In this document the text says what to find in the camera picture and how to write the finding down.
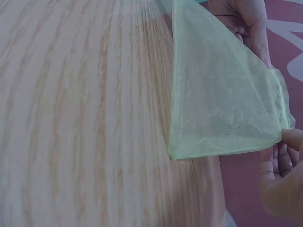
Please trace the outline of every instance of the sheer green fabric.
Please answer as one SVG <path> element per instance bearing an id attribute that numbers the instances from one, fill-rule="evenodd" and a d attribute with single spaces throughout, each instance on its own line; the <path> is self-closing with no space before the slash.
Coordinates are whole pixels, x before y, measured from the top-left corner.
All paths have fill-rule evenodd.
<path id="1" fill-rule="evenodd" d="M 172 159 L 268 148 L 293 128 L 283 76 L 193 0 L 174 0 Z"/>

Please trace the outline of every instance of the light wooden table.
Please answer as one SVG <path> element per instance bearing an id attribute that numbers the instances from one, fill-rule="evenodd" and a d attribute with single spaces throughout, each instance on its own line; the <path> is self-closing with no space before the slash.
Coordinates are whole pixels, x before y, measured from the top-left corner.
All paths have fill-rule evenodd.
<path id="1" fill-rule="evenodd" d="M 0 0 L 0 227 L 218 227 L 217 157 L 166 153 L 155 0 Z"/>

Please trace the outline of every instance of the red surface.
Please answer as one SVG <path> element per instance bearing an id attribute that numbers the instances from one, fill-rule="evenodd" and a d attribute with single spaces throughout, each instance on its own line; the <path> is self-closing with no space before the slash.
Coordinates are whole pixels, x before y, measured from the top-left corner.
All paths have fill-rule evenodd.
<path id="1" fill-rule="evenodd" d="M 266 0 L 268 19 L 303 24 L 303 5 Z M 302 53 L 300 49 L 268 31 L 272 64 L 284 75 L 290 95 L 290 109 L 296 127 L 303 129 L 303 83 L 287 72 L 287 64 Z M 259 191 L 259 152 L 220 157 L 226 207 L 238 227 L 293 227 L 296 224 L 267 214 Z"/>

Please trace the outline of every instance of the fingernail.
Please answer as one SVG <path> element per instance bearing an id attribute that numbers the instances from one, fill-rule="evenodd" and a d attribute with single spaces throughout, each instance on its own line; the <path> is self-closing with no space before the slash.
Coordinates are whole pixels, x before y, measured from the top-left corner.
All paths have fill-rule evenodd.
<path id="1" fill-rule="evenodd" d="M 271 69 L 273 68 L 271 62 L 270 62 L 270 59 L 265 59 L 265 65 L 267 66 L 267 68 Z"/>

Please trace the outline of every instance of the hand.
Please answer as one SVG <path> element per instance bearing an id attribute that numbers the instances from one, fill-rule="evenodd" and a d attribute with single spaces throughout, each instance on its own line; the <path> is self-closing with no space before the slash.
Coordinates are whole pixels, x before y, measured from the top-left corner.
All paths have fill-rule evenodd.
<path id="1" fill-rule="evenodd" d="M 271 68 L 264 0 L 208 0 L 208 6 L 212 14 Z"/>
<path id="2" fill-rule="evenodd" d="M 282 137 L 261 152 L 262 200 L 267 212 L 303 225 L 303 131 L 282 131 Z"/>

